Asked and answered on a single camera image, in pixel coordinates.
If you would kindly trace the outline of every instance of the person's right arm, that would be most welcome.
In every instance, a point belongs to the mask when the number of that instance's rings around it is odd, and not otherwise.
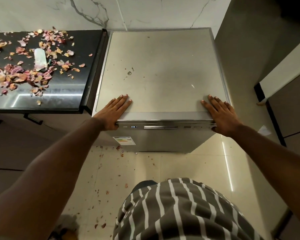
[[[239,144],[300,220],[300,155],[243,125],[229,103],[210,95],[208,99],[212,105],[201,103],[217,125],[213,131]]]

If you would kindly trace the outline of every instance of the person's left hand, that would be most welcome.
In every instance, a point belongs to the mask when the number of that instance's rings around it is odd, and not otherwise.
[[[120,95],[117,99],[112,99],[103,109],[93,116],[93,118],[101,122],[103,131],[115,131],[119,128],[119,126],[116,125],[117,120],[132,103],[131,99],[127,103],[124,103],[127,99],[128,94],[124,96]]]

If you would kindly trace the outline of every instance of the hand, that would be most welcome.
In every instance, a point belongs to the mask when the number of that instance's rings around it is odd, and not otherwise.
[[[202,100],[202,105],[210,112],[213,120],[216,122],[216,127],[212,130],[221,135],[232,137],[237,128],[242,124],[235,110],[228,102],[222,102],[218,97],[208,96],[209,104]]]
[[[112,99],[103,109],[94,115],[93,118],[99,120],[102,124],[101,130],[115,131],[119,128],[116,125],[117,120],[132,103],[131,99],[127,103],[124,103],[127,99],[128,94],[125,96],[120,95],[117,99]]]

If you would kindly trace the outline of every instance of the gray and white striped shirt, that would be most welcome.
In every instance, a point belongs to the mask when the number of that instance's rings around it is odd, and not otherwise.
[[[235,205],[216,190],[175,178],[130,194],[120,207],[114,240],[260,240]]]

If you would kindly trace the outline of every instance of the dishwasher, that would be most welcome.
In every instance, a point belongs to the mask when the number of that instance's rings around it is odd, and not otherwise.
[[[211,94],[231,103],[211,28],[111,32],[93,115],[121,94],[133,103],[106,132],[118,145],[192,152],[214,135],[200,101]]]

